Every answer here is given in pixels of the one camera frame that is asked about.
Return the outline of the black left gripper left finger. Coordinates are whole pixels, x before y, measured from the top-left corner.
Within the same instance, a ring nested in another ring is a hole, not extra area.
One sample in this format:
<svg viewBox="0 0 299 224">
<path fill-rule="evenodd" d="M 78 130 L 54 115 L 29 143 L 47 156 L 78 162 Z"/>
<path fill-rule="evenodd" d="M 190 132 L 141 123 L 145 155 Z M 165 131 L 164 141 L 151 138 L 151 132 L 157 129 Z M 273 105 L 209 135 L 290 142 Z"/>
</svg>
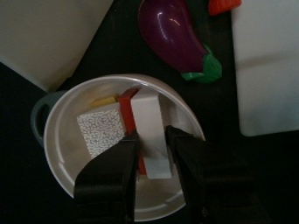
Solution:
<svg viewBox="0 0 299 224">
<path fill-rule="evenodd" d="M 135 224 L 139 136 L 126 136 L 97 156 L 75 180 L 75 224 Z"/>
</svg>

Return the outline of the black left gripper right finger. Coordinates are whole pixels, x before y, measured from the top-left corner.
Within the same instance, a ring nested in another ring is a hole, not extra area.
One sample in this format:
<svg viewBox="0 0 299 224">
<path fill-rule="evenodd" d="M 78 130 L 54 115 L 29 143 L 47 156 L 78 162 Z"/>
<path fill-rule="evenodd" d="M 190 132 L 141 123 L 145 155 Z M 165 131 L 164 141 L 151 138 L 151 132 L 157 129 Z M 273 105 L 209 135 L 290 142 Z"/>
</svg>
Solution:
<svg viewBox="0 0 299 224">
<path fill-rule="evenodd" d="M 246 162 L 174 126 L 166 138 L 192 224 L 272 224 Z"/>
</svg>

